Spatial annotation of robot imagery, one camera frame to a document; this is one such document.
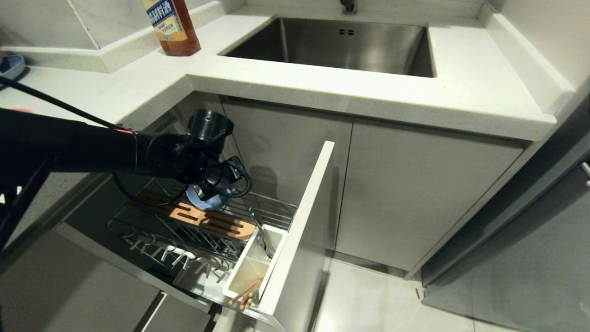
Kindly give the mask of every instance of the lower cabinet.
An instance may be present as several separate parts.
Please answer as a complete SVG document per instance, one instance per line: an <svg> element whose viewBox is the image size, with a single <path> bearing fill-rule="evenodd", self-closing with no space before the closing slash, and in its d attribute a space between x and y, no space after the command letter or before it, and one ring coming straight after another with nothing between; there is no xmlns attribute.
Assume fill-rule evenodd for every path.
<svg viewBox="0 0 590 332"><path fill-rule="evenodd" d="M258 194L297 204L323 142L335 143L331 192L317 198L329 206L328 248L334 249L352 119L236 100L223 109L235 123L233 137Z"/></svg>
<svg viewBox="0 0 590 332"><path fill-rule="evenodd" d="M355 120L336 250L410 271L522 151L499 139Z"/></svg>

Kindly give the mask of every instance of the stainless steel sink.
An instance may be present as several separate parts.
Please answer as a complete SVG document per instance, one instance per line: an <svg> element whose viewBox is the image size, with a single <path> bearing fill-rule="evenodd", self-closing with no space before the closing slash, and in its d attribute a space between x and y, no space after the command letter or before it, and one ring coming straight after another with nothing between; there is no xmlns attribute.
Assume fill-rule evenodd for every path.
<svg viewBox="0 0 590 332"><path fill-rule="evenodd" d="M228 57L433 77L426 28L277 18Z"/></svg>

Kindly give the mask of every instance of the wire dish rack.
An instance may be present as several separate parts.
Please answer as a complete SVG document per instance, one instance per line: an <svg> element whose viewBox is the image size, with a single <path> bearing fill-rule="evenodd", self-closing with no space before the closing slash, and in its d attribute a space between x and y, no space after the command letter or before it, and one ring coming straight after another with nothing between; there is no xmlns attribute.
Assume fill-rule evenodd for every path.
<svg viewBox="0 0 590 332"><path fill-rule="evenodd" d="M152 178L143 189L175 197L185 187L172 180ZM186 195L179 201L191 204ZM289 231L296 210L296 205L250 192L233 198L216 212L254 225L268 224ZM206 266L207 277L213 271L219 277L218 282L233 268L247 243L130 203L124 205L106 227L126 242L130 250L139 250L176 274L200 263ZM261 235L257 241L264 243Z"/></svg>

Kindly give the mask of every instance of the bottle label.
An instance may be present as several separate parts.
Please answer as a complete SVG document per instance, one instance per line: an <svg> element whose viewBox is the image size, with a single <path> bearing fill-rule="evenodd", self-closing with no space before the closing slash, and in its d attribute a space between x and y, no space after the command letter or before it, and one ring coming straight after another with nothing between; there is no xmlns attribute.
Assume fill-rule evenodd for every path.
<svg viewBox="0 0 590 332"><path fill-rule="evenodd" d="M186 40L186 31L172 0L142 0L147 15L152 20L158 39L164 41Z"/></svg>

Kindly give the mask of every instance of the chopsticks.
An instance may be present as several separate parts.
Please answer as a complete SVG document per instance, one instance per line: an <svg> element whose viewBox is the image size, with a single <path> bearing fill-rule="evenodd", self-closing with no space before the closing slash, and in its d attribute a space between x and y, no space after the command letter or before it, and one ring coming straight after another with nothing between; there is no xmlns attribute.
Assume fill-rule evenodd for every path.
<svg viewBox="0 0 590 332"><path fill-rule="evenodd" d="M258 291L258 287L260 287L260 284L262 284L262 278L254 281L252 285L250 285L250 287L246 288L245 291L236 295L233 299L229 300L227 304L233 305L238 301L238 299L242 298L242 300L240 301L240 309L245 310L250 308L250 304L252 303L252 297Z"/></svg>

